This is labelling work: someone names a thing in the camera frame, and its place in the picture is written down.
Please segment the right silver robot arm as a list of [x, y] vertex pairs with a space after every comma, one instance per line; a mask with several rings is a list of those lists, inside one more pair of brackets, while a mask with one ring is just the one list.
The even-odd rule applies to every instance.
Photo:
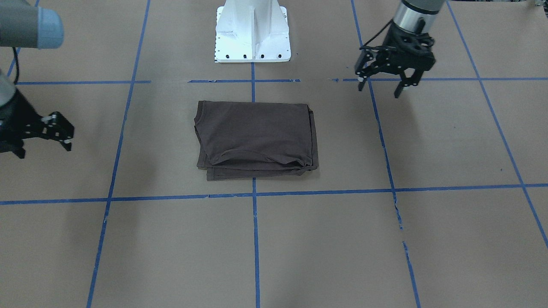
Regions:
[[0, 45], [9, 47], [15, 61], [15, 77], [1, 74], [0, 82], [0, 151], [24, 159], [26, 139], [40, 138], [58, 142], [72, 150], [74, 125], [59, 112], [45, 117], [20, 92], [18, 47], [57, 49], [64, 41], [60, 15], [51, 9], [32, 6], [25, 0], [3, 0], [0, 5]]

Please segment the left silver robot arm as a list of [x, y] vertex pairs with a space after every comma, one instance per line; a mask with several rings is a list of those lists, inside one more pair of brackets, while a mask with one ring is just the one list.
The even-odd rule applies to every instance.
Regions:
[[360, 47], [354, 65], [358, 90], [362, 91], [371, 76], [379, 73], [398, 75], [400, 82], [394, 96], [404, 88], [417, 86], [425, 72], [436, 63], [435, 39], [430, 29], [439, 14], [442, 0], [402, 0], [393, 18]]

